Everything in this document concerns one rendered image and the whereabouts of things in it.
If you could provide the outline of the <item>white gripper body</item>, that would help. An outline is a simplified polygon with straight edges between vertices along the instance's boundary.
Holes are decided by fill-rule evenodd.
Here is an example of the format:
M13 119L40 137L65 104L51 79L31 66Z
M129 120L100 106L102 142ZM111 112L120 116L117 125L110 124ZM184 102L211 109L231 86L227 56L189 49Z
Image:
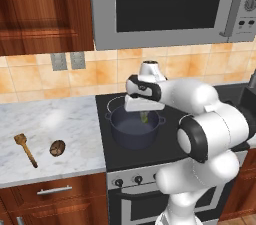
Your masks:
M152 100L147 100L143 98L132 98L129 95L126 95L124 108L127 112L154 110L158 111L163 110L165 108L165 105Z

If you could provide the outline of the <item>dark blue pot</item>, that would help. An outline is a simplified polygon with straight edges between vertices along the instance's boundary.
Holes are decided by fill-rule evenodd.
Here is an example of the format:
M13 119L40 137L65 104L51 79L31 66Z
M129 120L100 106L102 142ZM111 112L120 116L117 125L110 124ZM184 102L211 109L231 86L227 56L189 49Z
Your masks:
M156 111L147 115L148 122L141 120L139 112L126 112L123 106L105 114L111 125L111 133L116 143L126 149L141 150L152 145L159 128L166 122Z

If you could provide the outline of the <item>brown potato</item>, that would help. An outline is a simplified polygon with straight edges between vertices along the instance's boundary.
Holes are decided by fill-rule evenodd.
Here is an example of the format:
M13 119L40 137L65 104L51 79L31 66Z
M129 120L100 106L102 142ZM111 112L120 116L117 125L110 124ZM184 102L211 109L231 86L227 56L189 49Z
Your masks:
M56 140L50 147L50 154L54 157L58 157L65 151L65 142L63 140Z

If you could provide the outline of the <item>wooden spatula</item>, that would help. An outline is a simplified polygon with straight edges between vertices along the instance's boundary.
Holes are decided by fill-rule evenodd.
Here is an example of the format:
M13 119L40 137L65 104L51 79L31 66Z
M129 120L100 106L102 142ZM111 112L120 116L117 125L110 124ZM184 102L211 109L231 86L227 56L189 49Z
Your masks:
M30 150L29 150L29 148L27 146L27 138L26 138L26 136L23 133L21 133L19 135L16 135L14 137L14 140L15 140L17 145L20 145L23 148L23 150L25 151L26 155L28 156L28 158L29 158L31 164L33 165L33 167L37 168L38 164L35 161L33 155L31 154L31 152L30 152Z

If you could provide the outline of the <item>black hob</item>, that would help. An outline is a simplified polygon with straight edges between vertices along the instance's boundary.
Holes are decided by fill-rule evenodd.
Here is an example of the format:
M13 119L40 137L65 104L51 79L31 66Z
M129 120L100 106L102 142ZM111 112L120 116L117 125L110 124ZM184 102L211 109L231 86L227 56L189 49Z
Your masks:
M166 122L160 126L155 142L148 148L131 150L119 146L112 137L111 125L105 114L123 106L125 93L97 95L95 97L107 172L127 170L158 164L176 162L188 155L177 142L179 120L184 112L166 106L156 111Z

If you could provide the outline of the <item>steel microwave oven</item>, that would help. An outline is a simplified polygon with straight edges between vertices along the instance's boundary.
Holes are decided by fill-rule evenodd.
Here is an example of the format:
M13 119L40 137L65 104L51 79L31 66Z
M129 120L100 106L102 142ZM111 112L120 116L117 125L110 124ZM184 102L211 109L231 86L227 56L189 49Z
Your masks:
M256 0L241 0L231 37L222 37L232 0L92 0L98 50L236 43L256 37Z

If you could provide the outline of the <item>oven door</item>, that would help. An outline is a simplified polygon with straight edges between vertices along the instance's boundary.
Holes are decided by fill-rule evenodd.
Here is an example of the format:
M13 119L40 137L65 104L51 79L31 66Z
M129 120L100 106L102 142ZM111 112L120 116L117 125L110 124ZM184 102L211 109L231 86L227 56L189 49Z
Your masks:
M195 215L203 225L217 225L234 181L208 189L197 201ZM138 194L158 191L155 183L108 191L109 225L155 225L156 218L165 210L166 194L141 200L124 200L118 192Z

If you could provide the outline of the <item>wooden drawer front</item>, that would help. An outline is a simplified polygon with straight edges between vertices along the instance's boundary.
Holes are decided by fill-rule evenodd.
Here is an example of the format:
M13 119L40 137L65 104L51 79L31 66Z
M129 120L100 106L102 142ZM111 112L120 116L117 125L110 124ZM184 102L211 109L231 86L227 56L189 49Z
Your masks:
M47 190L65 187L67 185L72 186L72 190L49 195L37 195L37 192L41 189ZM35 205L36 203L42 204L71 197L92 197L105 194L106 175L104 173L0 189L0 199L3 201L7 210L14 210L16 208L24 207L25 205Z

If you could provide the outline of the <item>dark grey pan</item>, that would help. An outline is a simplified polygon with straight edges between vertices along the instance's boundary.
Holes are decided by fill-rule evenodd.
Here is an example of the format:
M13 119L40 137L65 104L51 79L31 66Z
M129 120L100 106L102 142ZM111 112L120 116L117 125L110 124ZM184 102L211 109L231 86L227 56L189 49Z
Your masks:
M240 105L250 115L250 124L256 127L256 69L242 92Z

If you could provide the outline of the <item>wooden base cupboard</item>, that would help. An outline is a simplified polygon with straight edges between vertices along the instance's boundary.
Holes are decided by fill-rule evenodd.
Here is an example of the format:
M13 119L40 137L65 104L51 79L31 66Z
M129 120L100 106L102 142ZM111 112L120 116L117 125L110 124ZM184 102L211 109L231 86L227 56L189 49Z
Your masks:
M220 221L251 214L256 214L256 148L248 151Z

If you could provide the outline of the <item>wooden base cupboard door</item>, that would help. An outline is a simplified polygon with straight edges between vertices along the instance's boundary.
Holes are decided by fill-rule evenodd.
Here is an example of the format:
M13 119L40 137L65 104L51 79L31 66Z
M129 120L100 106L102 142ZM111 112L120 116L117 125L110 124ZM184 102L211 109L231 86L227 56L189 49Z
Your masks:
M13 225L18 225L18 217L24 225L108 225L104 196L20 209L9 216Z

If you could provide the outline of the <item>grey wall socket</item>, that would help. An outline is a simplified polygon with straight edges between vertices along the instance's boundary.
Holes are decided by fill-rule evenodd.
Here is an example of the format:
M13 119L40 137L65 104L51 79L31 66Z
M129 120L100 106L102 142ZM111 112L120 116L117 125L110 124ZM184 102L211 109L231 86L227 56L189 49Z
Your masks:
M85 54L82 51L71 52L70 60L71 60L71 67L73 70L85 68Z
M64 53L51 53L50 56L54 71L67 69L66 55Z

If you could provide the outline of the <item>wooden wall cupboard door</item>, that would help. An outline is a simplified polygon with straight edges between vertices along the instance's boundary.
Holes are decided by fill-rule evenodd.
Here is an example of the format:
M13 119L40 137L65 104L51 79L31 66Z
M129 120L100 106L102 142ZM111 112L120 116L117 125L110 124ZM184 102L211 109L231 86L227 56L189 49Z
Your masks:
M93 49L90 0L0 0L0 56Z

